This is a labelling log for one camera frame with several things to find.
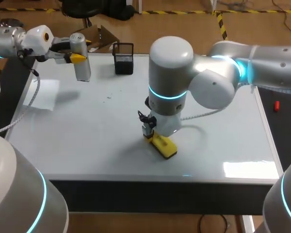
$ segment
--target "yellow object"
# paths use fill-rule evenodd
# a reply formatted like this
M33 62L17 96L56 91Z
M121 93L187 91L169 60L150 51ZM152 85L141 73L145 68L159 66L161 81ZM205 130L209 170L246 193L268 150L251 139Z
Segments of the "yellow object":
M78 64L80 62L86 61L86 57L79 55L79 54L76 54L76 53L73 53L70 56L70 60L71 60L71 63Z
M177 146L168 138L163 137L154 131L152 137L145 137L165 159L170 159L177 153Z

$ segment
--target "white table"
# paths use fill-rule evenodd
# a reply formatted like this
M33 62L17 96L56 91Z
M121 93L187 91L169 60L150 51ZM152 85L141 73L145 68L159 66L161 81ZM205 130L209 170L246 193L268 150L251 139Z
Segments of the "white table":
M137 115L149 112L148 56L134 56L131 76L115 76L110 54L91 54L90 65L92 77L85 83L76 81L72 65L38 63L40 92L7 134L46 178L273 184L282 174L256 88L242 87L220 113L184 121L171 137L177 155L164 160L144 141ZM28 86L14 118L36 82L29 79ZM182 116L208 111L188 94Z

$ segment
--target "black cable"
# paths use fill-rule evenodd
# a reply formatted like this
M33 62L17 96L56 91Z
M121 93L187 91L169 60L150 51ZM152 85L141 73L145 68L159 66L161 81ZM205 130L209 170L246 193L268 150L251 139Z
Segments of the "black cable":
M201 222L202 222L202 219L204 218L205 215L202 215L198 221L198 224L197 224L197 233L202 233L202 230L201 230ZM224 215L220 215L224 221L224 224L225 224L225 230L224 230L224 233L227 233L227 230L228 230L228 227L229 227L229 224L228 224L228 221L226 219L226 217Z
M272 3L273 3L274 6L278 7L280 10L284 11L280 6L278 6L278 5L274 2L274 0L272 0ZM285 12L285 20L283 21L283 24L284 24L284 25L289 29L289 31L291 32L291 28L287 25L287 18L288 18L288 16L287 16L287 13Z
M38 77L39 76L39 73L35 70L35 69L32 69L25 61L25 56L24 56L24 53L23 51L19 50L17 51L17 57L18 59L20 60L20 62L23 64L24 67L26 67L28 70L30 70L30 72L32 74L34 74L34 76Z

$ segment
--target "wooden floor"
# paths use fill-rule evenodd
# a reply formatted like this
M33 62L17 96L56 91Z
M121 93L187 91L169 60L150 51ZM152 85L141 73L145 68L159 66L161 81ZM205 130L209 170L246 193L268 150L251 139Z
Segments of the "wooden floor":
M275 0L284 9L291 9L291 0ZM55 0L5 0L0 7L57 8ZM208 0L143 0L143 10L206 10ZM249 9L277 9L271 0L250 0ZM227 9L218 5L217 9ZM7 12L1 17L23 21L26 28L46 24L56 36L67 36L82 28L82 21L57 13ZM260 45L291 45L291 32L283 25L284 15L224 14L223 22L230 40ZM119 21L106 16L91 18L93 24L103 25L122 42L133 42L135 53L149 53L151 44L165 35L176 35L188 40L196 53L205 54L212 44L222 40L215 16L199 15L135 15L129 21ZM291 14L287 24L291 27ZM71 214L69 233L196 233L196 215L158 214ZM237 233L234 216L228 216L228 233ZM254 217L256 226L262 218ZM222 233L223 222L219 216L207 216L203 220L203 233Z

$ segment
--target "white robotic arm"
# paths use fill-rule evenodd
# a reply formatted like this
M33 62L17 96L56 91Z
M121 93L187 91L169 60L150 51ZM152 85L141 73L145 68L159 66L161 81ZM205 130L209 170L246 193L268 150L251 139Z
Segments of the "white robotic arm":
M156 121L151 127L169 137L181 128L187 91L206 108L224 109L240 84L291 94L291 47L222 41L201 56L182 38L162 37L150 50L146 104L151 109L149 118Z
M139 113L147 137L169 137L181 128L187 91L209 109L224 109L241 84L291 94L291 47L249 46L223 41L207 56L195 55L179 37L154 42L149 59L149 116ZM271 188L256 233L291 233L291 165Z
M41 25L25 32L20 27L0 27L0 58L34 56L38 61L55 59L58 64L73 63L78 81L90 81L86 39L81 33L70 37L54 37L50 29ZM60 53L68 49L69 53Z

